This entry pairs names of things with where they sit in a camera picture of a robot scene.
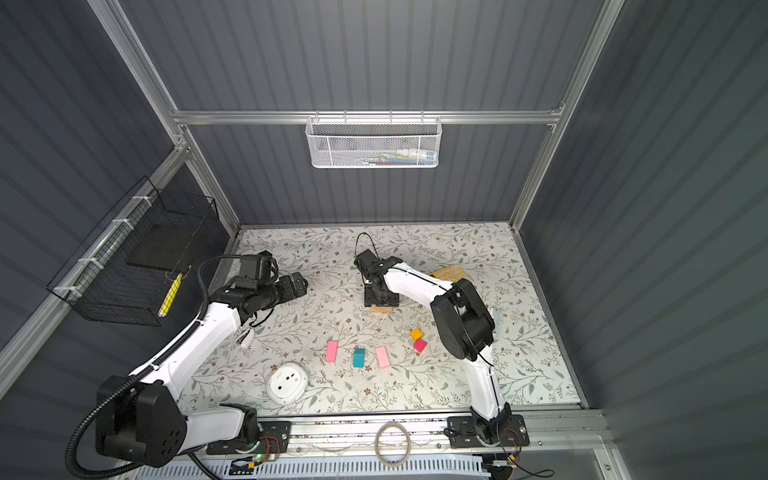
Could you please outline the yellow green marker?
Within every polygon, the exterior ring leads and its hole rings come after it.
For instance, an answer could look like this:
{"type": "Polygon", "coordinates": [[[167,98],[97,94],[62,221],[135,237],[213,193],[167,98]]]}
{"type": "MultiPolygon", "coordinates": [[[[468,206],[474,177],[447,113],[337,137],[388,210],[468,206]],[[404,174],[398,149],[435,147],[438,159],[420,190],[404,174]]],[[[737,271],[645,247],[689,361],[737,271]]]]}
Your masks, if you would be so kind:
{"type": "Polygon", "coordinates": [[[159,318],[165,318],[168,315],[168,313],[169,313],[169,311],[170,311],[170,309],[171,309],[171,307],[172,307],[172,305],[174,303],[176,295],[177,295],[177,293],[178,293],[178,291],[180,289],[180,286],[181,286],[181,283],[183,281],[183,278],[184,278],[184,274],[183,273],[179,273],[175,277],[175,279],[172,281],[172,283],[171,283],[171,285],[170,285],[170,287],[169,287],[169,289],[168,289],[168,291],[167,291],[167,293],[166,293],[166,295],[165,295],[165,297],[164,297],[164,299],[163,299],[163,301],[162,301],[162,303],[160,305],[160,308],[158,309],[158,317],[159,318]]]}

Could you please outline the white round smart speaker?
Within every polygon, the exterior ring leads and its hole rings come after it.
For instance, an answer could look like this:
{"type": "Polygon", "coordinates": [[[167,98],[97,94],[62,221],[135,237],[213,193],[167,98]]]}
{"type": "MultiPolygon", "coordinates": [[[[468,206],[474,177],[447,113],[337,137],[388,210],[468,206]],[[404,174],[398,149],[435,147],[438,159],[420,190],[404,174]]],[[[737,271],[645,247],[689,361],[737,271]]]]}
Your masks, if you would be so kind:
{"type": "Polygon", "coordinates": [[[278,367],[266,383],[269,398],[280,406],[295,403],[306,391],[309,383],[305,369],[295,362],[278,367]]]}

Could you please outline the light pink wood block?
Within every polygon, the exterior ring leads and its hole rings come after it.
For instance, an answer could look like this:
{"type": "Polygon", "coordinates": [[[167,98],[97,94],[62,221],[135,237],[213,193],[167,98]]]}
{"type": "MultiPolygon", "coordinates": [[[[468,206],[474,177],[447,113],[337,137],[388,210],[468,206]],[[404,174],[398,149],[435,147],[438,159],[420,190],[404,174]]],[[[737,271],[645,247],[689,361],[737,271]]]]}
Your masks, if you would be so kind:
{"type": "Polygon", "coordinates": [[[380,368],[385,369],[391,366],[388,351],[385,346],[379,346],[375,349],[375,355],[380,368]]]}

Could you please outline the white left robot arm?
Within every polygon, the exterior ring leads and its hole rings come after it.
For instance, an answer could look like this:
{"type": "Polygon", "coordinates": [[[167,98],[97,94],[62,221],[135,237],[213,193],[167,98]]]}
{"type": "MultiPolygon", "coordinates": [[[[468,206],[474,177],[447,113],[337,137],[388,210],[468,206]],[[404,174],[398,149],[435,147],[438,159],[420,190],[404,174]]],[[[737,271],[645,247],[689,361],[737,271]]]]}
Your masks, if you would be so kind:
{"type": "Polygon", "coordinates": [[[98,454],[161,467],[214,442],[259,443],[262,433],[251,407],[224,403],[185,413],[178,404],[197,369],[243,324],[307,293],[307,280],[281,273],[268,251],[238,259],[239,274],[214,293],[205,292],[200,312],[173,340],[129,376],[112,376],[101,385],[91,415],[98,454]]]}

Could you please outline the engraved rectangular wood block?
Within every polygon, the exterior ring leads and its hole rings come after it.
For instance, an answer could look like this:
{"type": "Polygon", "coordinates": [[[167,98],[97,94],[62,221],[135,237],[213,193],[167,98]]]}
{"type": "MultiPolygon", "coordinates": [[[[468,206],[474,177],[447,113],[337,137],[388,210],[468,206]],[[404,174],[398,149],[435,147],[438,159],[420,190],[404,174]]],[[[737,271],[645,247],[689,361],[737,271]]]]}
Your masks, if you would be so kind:
{"type": "Polygon", "coordinates": [[[375,314],[391,314],[393,310],[394,308],[389,306],[372,305],[370,307],[370,312],[375,314]]]}

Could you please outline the teal wood block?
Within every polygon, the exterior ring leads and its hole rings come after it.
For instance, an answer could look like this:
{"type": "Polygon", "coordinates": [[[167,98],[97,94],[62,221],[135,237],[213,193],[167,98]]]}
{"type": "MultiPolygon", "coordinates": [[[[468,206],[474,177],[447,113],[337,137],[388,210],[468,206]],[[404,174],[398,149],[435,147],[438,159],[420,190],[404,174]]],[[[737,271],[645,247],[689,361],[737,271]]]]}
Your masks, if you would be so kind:
{"type": "Polygon", "coordinates": [[[364,348],[356,348],[353,352],[353,367],[362,369],[365,366],[366,350],[364,348]]]}

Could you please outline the yellow calculator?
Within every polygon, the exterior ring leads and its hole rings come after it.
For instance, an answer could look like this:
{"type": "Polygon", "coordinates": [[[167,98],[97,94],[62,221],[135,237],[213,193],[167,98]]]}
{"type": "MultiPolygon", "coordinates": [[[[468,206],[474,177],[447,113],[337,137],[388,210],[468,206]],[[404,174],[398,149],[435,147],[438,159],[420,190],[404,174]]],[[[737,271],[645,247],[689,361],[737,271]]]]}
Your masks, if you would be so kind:
{"type": "Polygon", "coordinates": [[[439,269],[437,271],[434,271],[430,273],[430,276],[443,280],[448,281],[451,283],[457,282],[461,279],[470,280],[471,276],[462,268],[461,265],[453,264],[447,267],[444,267],[442,269],[439,269]]]}

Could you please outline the small white clip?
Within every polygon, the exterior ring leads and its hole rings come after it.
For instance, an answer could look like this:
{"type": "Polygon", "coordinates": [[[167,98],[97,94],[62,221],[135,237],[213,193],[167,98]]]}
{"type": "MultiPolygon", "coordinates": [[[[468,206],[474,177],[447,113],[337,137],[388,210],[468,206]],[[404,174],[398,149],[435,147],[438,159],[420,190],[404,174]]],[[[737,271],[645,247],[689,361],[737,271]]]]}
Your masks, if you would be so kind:
{"type": "Polygon", "coordinates": [[[240,338],[239,346],[243,349],[248,349],[253,342],[255,333],[253,330],[249,330],[245,335],[240,338]]]}

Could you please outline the roll of clear tape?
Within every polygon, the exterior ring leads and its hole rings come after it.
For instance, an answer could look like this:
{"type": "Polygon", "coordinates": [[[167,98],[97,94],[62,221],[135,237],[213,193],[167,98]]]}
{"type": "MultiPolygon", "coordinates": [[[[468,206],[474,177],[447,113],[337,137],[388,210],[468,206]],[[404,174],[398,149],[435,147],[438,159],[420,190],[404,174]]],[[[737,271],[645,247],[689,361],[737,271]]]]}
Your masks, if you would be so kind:
{"type": "Polygon", "coordinates": [[[377,460],[388,468],[399,468],[410,458],[413,442],[410,432],[399,422],[383,424],[374,437],[377,460]]]}

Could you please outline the dark pink rectangular block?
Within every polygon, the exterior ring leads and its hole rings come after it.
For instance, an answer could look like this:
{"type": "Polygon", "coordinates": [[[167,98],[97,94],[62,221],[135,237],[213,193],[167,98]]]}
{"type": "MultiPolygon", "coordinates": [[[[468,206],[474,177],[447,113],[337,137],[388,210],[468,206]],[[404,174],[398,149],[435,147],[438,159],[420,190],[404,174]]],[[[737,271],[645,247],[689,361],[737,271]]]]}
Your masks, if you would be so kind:
{"type": "Polygon", "coordinates": [[[325,361],[327,363],[335,363],[338,355],[338,342],[330,340],[327,344],[325,361]]]}

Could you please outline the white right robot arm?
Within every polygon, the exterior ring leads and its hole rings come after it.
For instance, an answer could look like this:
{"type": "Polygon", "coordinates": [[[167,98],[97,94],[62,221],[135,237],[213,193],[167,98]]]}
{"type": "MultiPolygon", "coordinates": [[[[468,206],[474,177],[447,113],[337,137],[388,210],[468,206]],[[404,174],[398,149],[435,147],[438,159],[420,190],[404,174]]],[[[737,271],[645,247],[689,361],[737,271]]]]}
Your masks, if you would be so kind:
{"type": "Polygon", "coordinates": [[[493,362],[495,321],[471,281],[440,280],[397,257],[382,259],[369,249],[355,256],[354,265],[363,278],[368,304],[386,305],[403,295],[431,311],[443,346],[465,367],[479,441],[499,444],[512,412],[493,362]]]}

